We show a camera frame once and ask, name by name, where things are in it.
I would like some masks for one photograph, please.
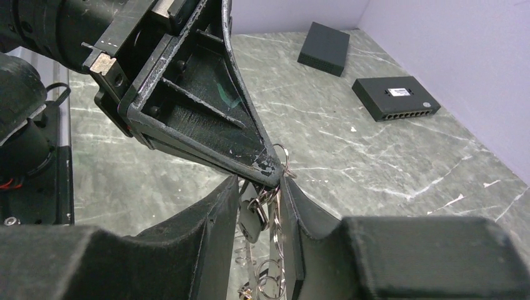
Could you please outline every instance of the black cylinder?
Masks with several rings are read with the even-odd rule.
[[[82,73],[90,49],[127,0],[0,0],[0,46],[18,44]]]
[[[0,177],[15,178],[38,172],[50,156],[50,145],[41,130],[27,124],[0,146]]]

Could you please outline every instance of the black box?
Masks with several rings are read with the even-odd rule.
[[[352,89],[377,122],[430,116],[440,109],[412,76],[359,78]]]
[[[298,62],[341,77],[346,64],[349,34],[313,22]]]

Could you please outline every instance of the tabletop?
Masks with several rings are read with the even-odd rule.
[[[261,121],[271,141],[289,149],[301,189],[338,218],[491,218],[530,263],[529,187],[444,108],[434,116],[374,122],[351,90],[355,79],[408,73],[366,33],[347,33],[342,77],[296,62],[305,33],[232,37]],[[227,177],[123,136],[93,103],[98,86],[90,77],[71,73],[70,85],[76,224],[137,234]],[[267,234],[261,237],[257,260],[268,253]],[[236,231],[227,299],[236,299],[248,280],[243,247]]]

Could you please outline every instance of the red wire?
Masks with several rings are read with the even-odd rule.
[[[13,183],[13,178],[11,178],[11,180],[8,183],[2,184],[0,186],[0,189],[8,188],[9,185],[11,185],[11,183]]]

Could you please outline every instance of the bunch of keys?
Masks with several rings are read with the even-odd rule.
[[[280,145],[275,144],[283,149],[286,156],[286,163],[284,165],[284,176],[296,178],[296,175],[289,170],[289,152]],[[262,188],[259,193],[251,186],[251,183],[245,181],[241,189],[240,203],[239,203],[239,228],[246,238],[246,254],[247,254],[247,271],[249,275],[249,282],[239,290],[240,300],[259,299],[264,296],[269,300],[277,300],[283,297],[285,292],[285,276],[283,268],[283,250],[281,245],[281,225],[279,217],[279,201],[280,201],[280,187],[276,187],[270,191]],[[269,213],[271,222],[265,212],[263,206],[269,206]],[[262,231],[271,228],[271,247],[269,259],[262,262],[257,271],[254,270],[252,252],[250,244],[258,241],[259,235]],[[269,264],[269,269],[261,271],[265,264]],[[273,281],[275,284],[266,292],[265,284],[267,281]]]

